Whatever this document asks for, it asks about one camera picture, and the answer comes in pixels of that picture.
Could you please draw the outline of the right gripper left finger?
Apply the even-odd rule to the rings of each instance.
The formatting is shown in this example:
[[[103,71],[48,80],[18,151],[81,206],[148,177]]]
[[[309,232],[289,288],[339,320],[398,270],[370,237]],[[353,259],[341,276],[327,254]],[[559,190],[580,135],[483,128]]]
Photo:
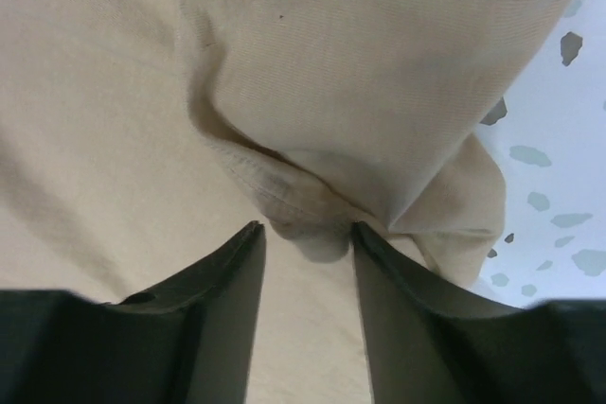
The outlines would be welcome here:
[[[1,294],[5,403],[242,403],[266,254],[251,222],[118,304],[65,290]]]

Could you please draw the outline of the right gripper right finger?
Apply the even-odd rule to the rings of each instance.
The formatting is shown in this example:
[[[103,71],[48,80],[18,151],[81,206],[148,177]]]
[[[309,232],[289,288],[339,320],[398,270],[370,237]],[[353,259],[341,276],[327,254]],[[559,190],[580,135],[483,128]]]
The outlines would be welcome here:
[[[351,229],[372,399],[376,403],[601,403],[605,304],[528,308],[462,289]]]

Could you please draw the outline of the beige t shirt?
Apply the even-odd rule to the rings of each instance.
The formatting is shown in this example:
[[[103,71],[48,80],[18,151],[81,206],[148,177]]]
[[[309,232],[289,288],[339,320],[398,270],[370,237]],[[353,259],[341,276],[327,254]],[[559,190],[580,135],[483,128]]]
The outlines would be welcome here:
[[[471,285],[474,128],[571,0],[1,0],[1,284],[122,299],[269,224],[248,399],[371,399],[348,227]]]

